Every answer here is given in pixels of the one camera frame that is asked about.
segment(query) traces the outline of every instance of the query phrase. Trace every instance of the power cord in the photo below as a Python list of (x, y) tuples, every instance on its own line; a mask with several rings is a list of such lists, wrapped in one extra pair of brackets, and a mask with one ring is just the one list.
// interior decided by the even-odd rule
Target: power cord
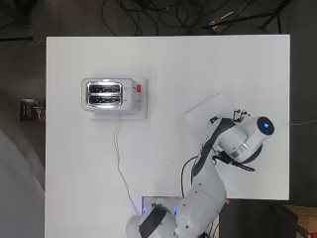
[(215, 228), (215, 230), (214, 230), (214, 233), (213, 233), (213, 235), (212, 235), (212, 238), (215, 238), (215, 234), (216, 234), (216, 231), (217, 231), (217, 228), (219, 227), (219, 223), (217, 224), (217, 226), (216, 226), (216, 228)]
[(181, 188), (181, 196), (182, 196), (182, 198), (185, 198), (185, 195), (184, 195), (184, 186), (183, 186), (184, 170), (185, 170), (186, 166), (188, 165), (188, 163), (191, 162), (191, 161), (193, 161), (193, 160), (195, 160), (195, 159), (197, 159), (197, 156), (190, 158), (190, 159), (183, 165), (183, 167), (182, 167), (182, 169), (181, 169), (181, 173), (180, 173), (180, 188)]
[[(109, 27), (109, 25), (106, 23), (105, 17), (104, 17), (104, 7), (106, 4), (107, 0), (103, 1), (102, 4), (102, 21), (103, 24), (107, 27), (107, 29), (113, 34), (113, 36), (117, 36), (114, 31)], [(159, 35), (159, 25), (163, 25), (166, 28), (172, 28), (172, 29), (178, 29), (177, 33), (179, 35), (196, 35), (193, 30), (194, 28), (200, 23), (201, 20), (203, 20), (205, 17), (211, 15), (212, 13), (222, 9), (228, 2), (229, 0), (226, 0), (224, 4), (222, 4), (220, 7), (217, 7), (215, 10), (212, 10), (211, 12), (204, 14), (204, 7), (207, 4), (210, 4), (212, 1), (208, 1), (206, 4), (201, 4), (195, 0), (175, 0), (175, 2), (171, 5), (168, 5), (166, 7), (158, 7), (153, 1), (150, 2), (150, 4), (143, 9), (140, 9), (140, 6), (136, 6), (131, 0), (131, 5), (133, 6), (134, 9), (129, 9), (123, 4), (123, 0), (116, 0), (120, 8), (126, 12), (126, 14), (129, 16), (133, 24), (136, 26), (136, 31), (134, 36), (138, 36), (139, 33), (141, 36), (143, 36), (142, 29), (140, 27), (140, 13), (146, 15), (149, 19), (151, 19), (152, 22), (155, 23), (156, 25), (156, 35)], [(150, 13), (147, 11), (156, 11), (158, 14), (158, 21), (151, 16)], [(188, 24), (188, 20), (190, 18), (191, 11), (195, 12), (194, 14), (197, 14), (197, 19), (191, 23)], [(136, 21), (134, 17), (130, 13), (137, 13), (138, 20)], [(167, 15), (169, 17), (174, 18), (179, 25), (169, 25), (165, 22), (163, 19), (163, 15)]]
[(121, 158), (120, 158), (120, 150), (119, 150), (119, 143), (118, 143), (118, 139), (119, 139), (119, 131), (120, 131), (120, 127), (122, 125), (122, 120), (121, 120), (121, 114), (119, 115), (119, 118), (118, 118), (118, 121), (117, 121), (117, 125), (116, 125), (116, 129), (114, 131), (114, 134), (113, 134), (113, 143), (114, 143), (114, 146), (115, 146), (115, 149), (116, 149), (116, 156), (117, 156), (117, 169), (118, 169), (118, 172), (122, 178), (122, 181), (124, 182), (125, 184), (125, 187), (127, 189), (127, 194), (128, 194), (128, 197), (129, 197), (129, 200), (133, 206), (133, 208), (135, 209), (135, 212), (136, 214), (139, 214), (138, 212), (138, 208), (137, 206), (135, 205), (135, 203), (133, 202), (133, 199), (131, 198), (131, 195), (130, 195), (130, 190), (129, 190), (129, 186), (128, 186), (128, 183), (125, 179), (125, 177), (123, 176), (121, 170), (120, 170), (120, 162), (121, 162)]
[(232, 165), (235, 167), (238, 167), (242, 170), (248, 171), (248, 172), (254, 172), (255, 169), (251, 168), (251, 167), (247, 167), (241, 163), (236, 162), (235, 160), (233, 160), (231, 157), (229, 157), (225, 152), (221, 152), (219, 154), (219, 156), (213, 156), (212, 157), (213, 160), (219, 160), (227, 165)]
[(113, 31), (112, 29), (108, 26), (108, 24), (106, 23), (106, 20), (104, 18), (104, 8), (105, 8), (105, 4), (106, 4), (106, 1), (107, 0), (104, 0), (103, 3), (102, 3), (102, 7), (101, 7), (101, 18), (102, 18), (102, 22), (103, 24), (106, 26), (106, 28), (112, 33), (113, 36), (117, 36)]

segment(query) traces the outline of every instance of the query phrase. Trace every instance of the black object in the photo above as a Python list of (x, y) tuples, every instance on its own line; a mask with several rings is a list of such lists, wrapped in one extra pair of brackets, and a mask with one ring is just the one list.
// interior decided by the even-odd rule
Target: black object
[(281, 34), (281, 26), (280, 26), (280, 17), (279, 17), (279, 15), (280, 15), (280, 12), (290, 3), (290, 1), (291, 0), (282, 0), (276, 9), (273, 9), (272, 11), (269, 11), (267, 13), (260, 13), (260, 14), (252, 15), (252, 16), (248, 16), (248, 17), (237, 18), (237, 19), (232, 20), (232, 21), (223, 21), (223, 22), (219, 22), (219, 23), (215, 23), (215, 24), (210, 24), (210, 25), (204, 26), (202, 28), (203, 29), (210, 29), (210, 28), (213, 28), (213, 27), (216, 27), (216, 26), (230, 25), (230, 24), (234, 24), (234, 23), (238, 23), (238, 22), (244, 22), (244, 21), (258, 19), (258, 18), (263, 18), (263, 17), (269, 17), (268, 20), (263, 25), (258, 27), (258, 29), (262, 30), (264, 33), (267, 33), (266, 26), (272, 20), (274, 20), (274, 18), (277, 18), (278, 31)]
[[(260, 153), (262, 147), (260, 147), (256, 152), (256, 153)], [(213, 156), (212, 158), (213, 160), (219, 160), (219, 161), (222, 161), (223, 163), (225, 164), (230, 164), (232, 166), (235, 166), (235, 167), (239, 167), (245, 171), (249, 171), (249, 172), (254, 172), (255, 169), (251, 168), (251, 167), (247, 167), (247, 166), (244, 166), (242, 163), (239, 163), (239, 162), (236, 162), (234, 159), (232, 159), (230, 156), (228, 156), (225, 152), (221, 152), (219, 154), (219, 156)]]
[(167, 214), (167, 209), (163, 206), (155, 206), (147, 219), (140, 225), (139, 231), (142, 238), (148, 238), (158, 228)]
[(190, 158), (182, 167), (181, 169), (181, 173), (180, 173), (180, 188), (181, 188), (181, 195), (182, 195), (182, 198), (185, 198), (185, 194), (184, 194), (184, 185), (183, 185), (183, 176), (184, 176), (184, 170), (186, 168), (186, 166), (188, 165), (189, 162), (193, 161), (197, 159), (197, 157), (192, 157)]
[(133, 2), (137, 3), (142, 8), (149, 7), (151, 0), (132, 0)]
[[(12, 22), (6, 23), (0, 27), (4, 29), (11, 26), (13, 23), (22, 24), (24, 26), (30, 25), (29, 13), (32, 8), (36, 5), (37, 0), (0, 0), (0, 10), (6, 16), (9, 16), (13, 19)], [(17, 41), (32, 41), (32, 37), (23, 37), (23, 38), (8, 38), (0, 39), (0, 42), (17, 42)]]
[(256, 151), (254, 154), (252, 154), (250, 157), (248, 157), (244, 162), (242, 162), (241, 164), (247, 164), (249, 162), (252, 162), (253, 160), (255, 160), (260, 152), (262, 151), (262, 148), (264, 147), (264, 145), (262, 144)]
[(210, 137), (210, 139), (205, 143), (203, 148), (201, 149), (200, 159), (197, 164), (195, 164), (191, 170), (191, 174), (193, 177), (197, 176), (201, 169), (204, 167), (207, 157), (211, 150), (213, 150), (213, 146), (220, 134), (234, 127), (236, 124), (229, 118), (223, 118), (216, 128), (214, 134)]
[(32, 41), (33, 37), (0, 39), (0, 42)]
[(38, 99), (21, 99), (20, 121), (23, 123), (46, 123), (46, 102)]

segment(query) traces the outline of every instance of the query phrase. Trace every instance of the dark floor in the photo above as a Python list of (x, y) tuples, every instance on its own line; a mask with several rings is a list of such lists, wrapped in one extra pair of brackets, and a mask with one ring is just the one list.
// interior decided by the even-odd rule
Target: dark floor
[[(184, 0), (204, 3), (204, 11), (212, 11), (223, 5), (225, 0)], [(173, 0), (155, 0), (156, 5), (165, 7)], [(241, 16), (257, 14), (275, 7), (280, 0), (257, 0)], [(13, 24), (5, 29), (0, 28), (0, 38), (33, 36), (32, 42), (0, 43), (0, 93), (8, 105), (14, 123), (19, 123), (19, 102), (21, 98), (45, 98), (46, 96), (46, 37), (49, 36), (112, 36), (104, 26), (101, 18), (103, 0), (45, 0), (39, 1), (30, 14), (31, 26)], [(130, 0), (124, 1), (126, 7), (133, 8)], [(210, 14), (192, 31), (192, 35), (214, 35), (210, 30), (200, 26), (208, 24), (216, 17), (234, 11), (228, 20), (232, 20), (241, 11), (244, 0), (231, 0), (219, 11)], [(314, 102), (317, 101), (316, 58), (317, 20), (314, 11), (315, 0), (292, 0), (282, 12), (282, 30), (291, 35), (291, 121), (303, 122), (317, 119)], [(195, 21), (196, 10), (188, 7), (188, 23)], [(132, 13), (137, 21), (137, 14)], [(157, 21), (158, 14), (149, 11)], [(186, 13), (180, 8), (179, 17), (184, 19)], [(178, 24), (174, 17), (161, 15), (169, 25)], [(117, 36), (134, 36), (136, 26), (129, 16), (114, 0), (107, 0), (104, 7), (104, 18)], [(155, 23), (140, 13), (140, 28), (145, 36), (156, 34)], [(249, 24), (260, 25), (265, 21), (253, 20)], [(276, 21), (268, 27), (269, 34), (277, 33)], [(160, 36), (187, 35), (179, 28), (167, 28), (158, 24)], [(262, 34), (262, 31), (233, 25), (224, 35)], [(45, 126), (22, 126), (22, 130), (45, 164)], [(317, 206), (317, 158), (315, 142), (317, 141), (317, 124), (292, 126), (290, 130), (290, 201), (296, 205)], [(264, 237), (257, 236), (267, 226), (266, 237), (278, 227), (269, 225), (268, 211), (255, 201), (236, 200), (227, 206), (222, 215), (221, 237)]]

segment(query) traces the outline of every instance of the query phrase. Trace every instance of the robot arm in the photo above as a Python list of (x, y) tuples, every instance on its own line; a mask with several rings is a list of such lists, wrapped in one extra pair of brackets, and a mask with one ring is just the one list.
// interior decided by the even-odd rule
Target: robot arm
[(217, 148), (230, 160), (247, 163), (259, 155), (263, 141), (274, 131), (266, 117), (248, 116), (239, 124), (229, 118), (218, 121), (192, 168), (192, 188), (178, 206), (176, 216), (163, 205), (155, 206), (143, 216), (129, 220), (128, 238), (197, 238), (214, 221), (227, 197), (213, 166)]

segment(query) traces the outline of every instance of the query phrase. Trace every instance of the white table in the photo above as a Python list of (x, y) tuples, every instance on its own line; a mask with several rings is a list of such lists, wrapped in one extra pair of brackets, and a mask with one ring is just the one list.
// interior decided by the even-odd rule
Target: white table
[(148, 118), (124, 121), (119, 136), (139, 207), (143, 195), (180, 195), (181, 167), (201, 144), (183, 113), (219, 92), (275, 125), (255, 173), (217, 166), (228, 196), (288, 199), (288, 36), (48, 38), (46, 238), (126, 237), (133, 209), (116, 168), (116, 122), (80, 106), (84, 77), (116, 75), (150, 85)]

